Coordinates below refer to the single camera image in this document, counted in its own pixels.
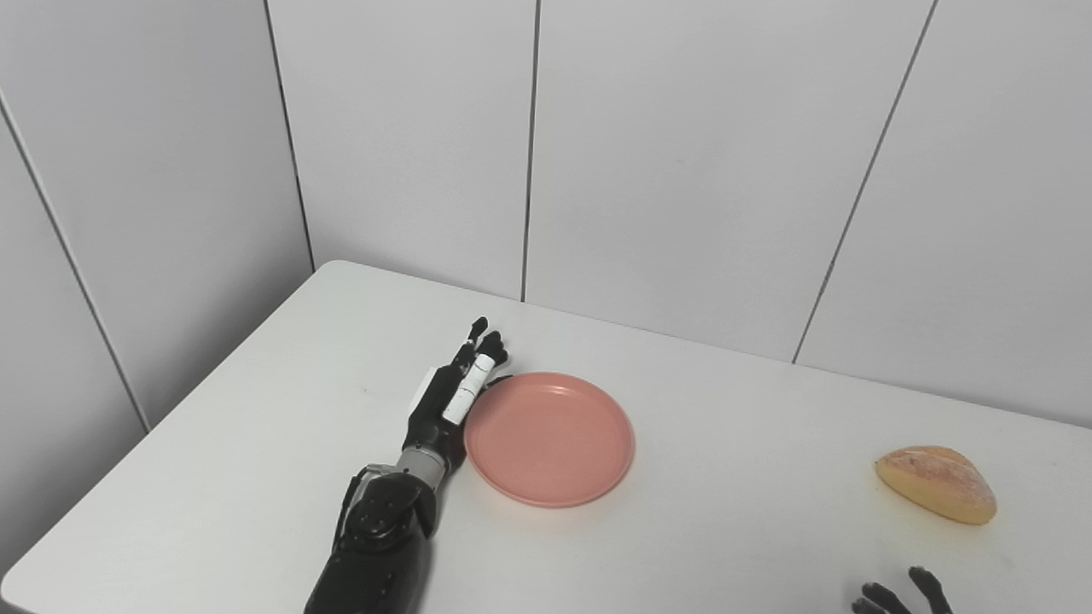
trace white table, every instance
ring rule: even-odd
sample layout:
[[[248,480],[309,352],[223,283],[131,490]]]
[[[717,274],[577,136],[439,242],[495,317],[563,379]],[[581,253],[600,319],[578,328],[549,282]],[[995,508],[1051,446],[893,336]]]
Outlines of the white table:
[[[847,612],[862,582],[960,614],[1082,612],[1092,432],[560,314],[323,267],[4,578],[35,614],[302,611],[348,477],[392,462],[427,367],[486,315],[508,373],[570,373],[629,414],[637,456],[548,510],[468,463],[448,484],[422,614]],[[873,461],[953,447],[999,500],[983,528],[890,492]]]

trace prosthetic hand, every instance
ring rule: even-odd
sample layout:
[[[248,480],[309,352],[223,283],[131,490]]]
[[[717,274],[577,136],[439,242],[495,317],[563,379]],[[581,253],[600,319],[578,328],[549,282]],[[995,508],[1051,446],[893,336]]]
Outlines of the prosthetic hand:
[[[451,364],[426,376],[395,467],[369,464],[349,482],[333,552],[305,614],[404,614],[424,580],[436,489],[466,458],[463,418],[497,365],[499,332],[479,318]]]
[[[911,567],[910,579],[929,601],[929,611],[933,614],[952,614],[952,609],[945,598],[945,591],[940,588],[940,580],[936,576],[923,567]],[[883,585],[869,582],[860,590],[864,597],[853,602],[854,614],[912,614],[899,601],[899,598]]]

